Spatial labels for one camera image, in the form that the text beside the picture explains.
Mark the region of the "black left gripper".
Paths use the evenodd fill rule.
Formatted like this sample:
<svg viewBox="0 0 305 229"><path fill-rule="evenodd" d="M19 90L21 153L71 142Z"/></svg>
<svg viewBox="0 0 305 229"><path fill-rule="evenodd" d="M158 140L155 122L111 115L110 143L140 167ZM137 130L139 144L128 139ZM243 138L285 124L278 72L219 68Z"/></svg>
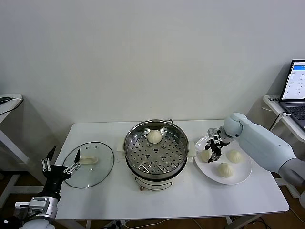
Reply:
<svg viewBox="0 0 305 229"><path fill-rule="evenodd" d="M42 195L52 198L61 198L61 185L64 180L70 179L71 175L80 167L80 149L78 149L74 162L67 166L51 166L57 145L55 145L47 154L46 158L41 160L43 174L46 177L46 183L42 190Z"/></svg>

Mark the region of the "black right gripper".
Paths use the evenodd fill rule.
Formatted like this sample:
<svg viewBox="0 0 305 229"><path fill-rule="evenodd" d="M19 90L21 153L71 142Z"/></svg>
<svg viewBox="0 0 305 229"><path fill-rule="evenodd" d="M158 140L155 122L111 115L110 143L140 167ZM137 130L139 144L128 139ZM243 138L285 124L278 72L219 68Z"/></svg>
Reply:
<svg viewBox="0 0 305 229"><path fill-rule="evenodd" d="M210 139L206 142L205 150L208 150L210 153L210 158L208 159L208 163L219 160L221 156L221 149L225 146L222 141L215 142L214 139Z"/></svg>

